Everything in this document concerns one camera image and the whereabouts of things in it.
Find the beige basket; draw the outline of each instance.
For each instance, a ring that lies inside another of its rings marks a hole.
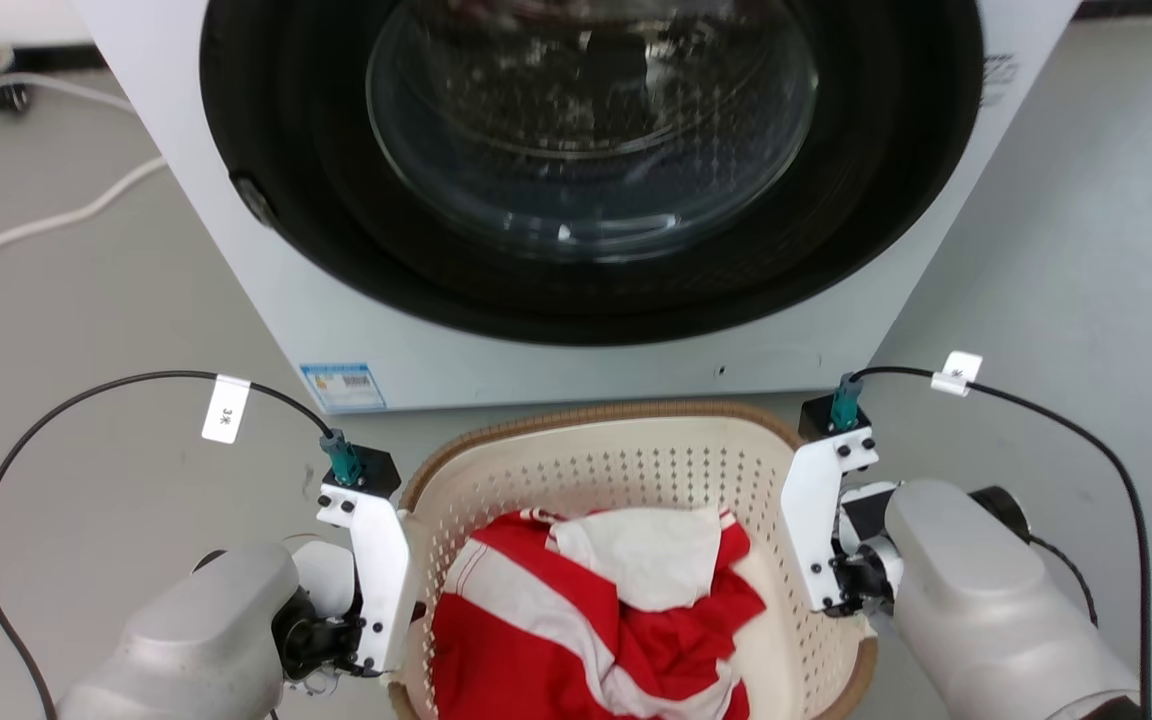
[[[863,619],[808,612],[778,510],[803,441],[774,416],[735,402],[590,407],[463,434],[417,470],[401,507],[425,530],[420,596],[430,613],[408,635],[389,688],[402,720],[435,720],[430,619],[463,543],[503,511],[544,507],[581,515],[614,507],[723,505],[755,550],[742,571],[768,611],[736,635],[732,665],[753,720],[839,720],[869,688],[877,643]]]

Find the washing machine door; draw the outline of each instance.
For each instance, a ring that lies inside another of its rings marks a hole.
[[[262,222],[485,336],[687,338],[826,290],[972,131],[973,0],[211,0],[200,84]]]

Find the washing machine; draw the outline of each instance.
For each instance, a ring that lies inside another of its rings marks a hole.
[[[1076,0],[77,0],[326,414],[832,387]]]

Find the cable label tag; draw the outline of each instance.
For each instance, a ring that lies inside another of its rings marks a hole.
[[[251,392],[251,381],[215,376],[215,387],[211,388],[207,415],[202,419],[202,438],[233,445],[238,438],[238,424],[243,420],[243,407]]]
[[[932,373],[932,389],[960,397],[968,396],[968,384],[975,381],[983,361],[979,355],[957,350],[950,353],[950,357],[945,362],[945,369],[940,373]]]

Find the gray floor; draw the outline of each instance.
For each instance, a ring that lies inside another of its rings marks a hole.
[[[108,77],[86,82],[114,88]],[[0,119],[0,229],[86,204],[154,153],[132,118],[43,96],[28,118]],[[1143,475],[1152,511],[1152,23],[1070,32],[1000,156],[879,359],[927,365],[954,348],[983,353],[992,381],[1105,432]],[[308,401],[168,174],[91,222],[0,252],[0,460],[63,397],[165,367],[221,370]],[[888,448],[873,475],[1018,491],[1036,525],[1083,562],[1102,631],[1134,657],[1135,561],[1107,469],[1033,419],[916,386],[867,391]],[[202,553],[323,532],[314,431],[257,397],[236,445],[200,441],[209,393],[191,381],[111,393],[55,420],[18,457],[0,495],[0,594],[55,692]],[[796,415],[795,397],[753,402]],[[393,450],[410,473],[457,433],[540,410],[340,424]],[[943,717],[900,643],[882,647],[858,717]],[[36,715],[0,634],[0,717]],[[343,683],[329,700],[289,698],[282,717],[392,715],[378,687]]]

